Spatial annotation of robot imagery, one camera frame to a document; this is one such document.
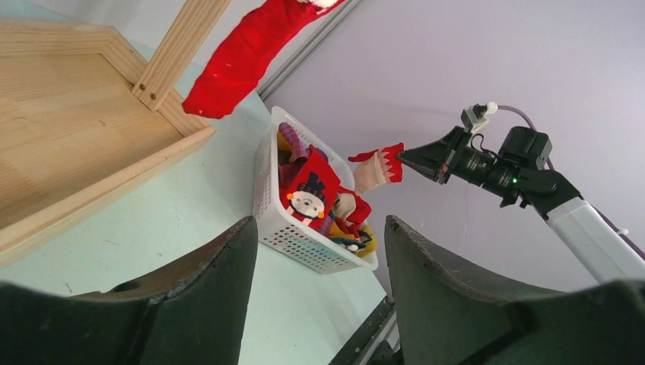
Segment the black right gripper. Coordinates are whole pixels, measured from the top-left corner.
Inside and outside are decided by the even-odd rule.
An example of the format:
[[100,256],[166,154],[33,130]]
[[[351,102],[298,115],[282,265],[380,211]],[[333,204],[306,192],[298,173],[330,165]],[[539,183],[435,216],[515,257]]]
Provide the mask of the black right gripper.
[[397,153],[407,167],[436,183],[451,176],[501,198],[502,208],[531,205],[545,220],[556,207],[581,198],[580,191],[564,175],[547,169],[552,150],[549,136],[528,127],[509,130],[498,152],[471,146],[472,133],[454,127],[440,140]]

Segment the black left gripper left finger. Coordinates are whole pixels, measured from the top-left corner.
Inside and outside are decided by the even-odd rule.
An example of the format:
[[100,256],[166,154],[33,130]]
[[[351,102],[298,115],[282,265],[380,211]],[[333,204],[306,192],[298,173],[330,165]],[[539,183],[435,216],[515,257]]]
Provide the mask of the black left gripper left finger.
[[258,251],[245,217],[105,293],[1,285],[3,364],[235,364]]

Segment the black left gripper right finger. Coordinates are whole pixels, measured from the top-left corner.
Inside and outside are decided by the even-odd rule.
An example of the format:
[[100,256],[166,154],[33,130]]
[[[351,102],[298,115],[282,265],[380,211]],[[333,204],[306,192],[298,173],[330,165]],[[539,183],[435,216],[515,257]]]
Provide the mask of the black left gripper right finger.
[[482,268],[390,215],[384,245],[407,364],[642,364],[644,283],[571,293]]

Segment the red beige zigzag sock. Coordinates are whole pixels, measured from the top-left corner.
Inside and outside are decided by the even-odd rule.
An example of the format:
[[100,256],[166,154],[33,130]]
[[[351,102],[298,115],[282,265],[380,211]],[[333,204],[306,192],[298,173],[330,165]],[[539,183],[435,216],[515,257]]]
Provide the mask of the red beige zigzag sock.
[[354,169],[354,191],[362,195],[376,187],[400,183],[403,180],[403,165],[398,153],[405,150],[400,142],[388,147],[350,156],[348,161],[356,163]]

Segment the red Santa sock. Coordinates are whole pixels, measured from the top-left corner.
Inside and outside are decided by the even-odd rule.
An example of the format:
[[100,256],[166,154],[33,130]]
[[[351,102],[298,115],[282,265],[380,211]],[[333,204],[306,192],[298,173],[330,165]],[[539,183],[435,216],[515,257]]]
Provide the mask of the red Santa sock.
[[222,119],[259,84],[277,54],[341,1],[268,0],[221,42],[183,102],[189,115]]

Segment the pile of colourful socks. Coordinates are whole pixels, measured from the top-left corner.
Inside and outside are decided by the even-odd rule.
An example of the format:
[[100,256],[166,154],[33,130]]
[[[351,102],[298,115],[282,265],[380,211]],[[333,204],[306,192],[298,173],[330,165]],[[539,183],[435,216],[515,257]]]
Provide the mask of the pile of colourful socks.
[[[278,191],[291,183],[308,156],[308,147],[297,136],[295,129],[283,122],[278,127]],[[326,222],[317,232],[361,258],[374,252],[377,239],[367,218],[371,206],[353,190],[340,185],[334,205]]]

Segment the wooden hanger stand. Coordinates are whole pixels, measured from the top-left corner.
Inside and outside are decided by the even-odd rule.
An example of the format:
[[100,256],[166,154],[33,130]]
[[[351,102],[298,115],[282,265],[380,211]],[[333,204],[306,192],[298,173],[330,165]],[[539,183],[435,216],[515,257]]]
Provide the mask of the wooden hanger stand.
[[2,19],[2,266],[214,134],[175,84],[226,7],[185,2],[151,59],[111,26]]

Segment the white laundry basket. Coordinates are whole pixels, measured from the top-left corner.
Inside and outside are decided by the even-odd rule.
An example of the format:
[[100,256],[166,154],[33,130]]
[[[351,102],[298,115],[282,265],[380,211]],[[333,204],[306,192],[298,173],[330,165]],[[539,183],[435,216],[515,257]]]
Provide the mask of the white laundry basket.
[[256,218],[259,242],[302,265],[320,273],[335,274],[354,268],[378,268],[377,254],[361,258],[321,233],[303,225],[283,208],[278,197],[278,127],[285,122],[295,129],[301,141],[320,148],[329,158],[331,168],[342,186],[354,187],[349,165],[330,146],[279,106],[271,110],[272,120],[256,150],[253,215]]

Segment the red snowman sock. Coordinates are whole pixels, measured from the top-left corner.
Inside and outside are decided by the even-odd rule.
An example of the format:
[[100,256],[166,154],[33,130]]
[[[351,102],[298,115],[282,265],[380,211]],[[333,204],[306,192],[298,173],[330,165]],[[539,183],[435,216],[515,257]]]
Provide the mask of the red snowman sock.
[[318,230],[329,217],[341,180],[314,145],[291,183],[280,191],[283,208],[304,226]]

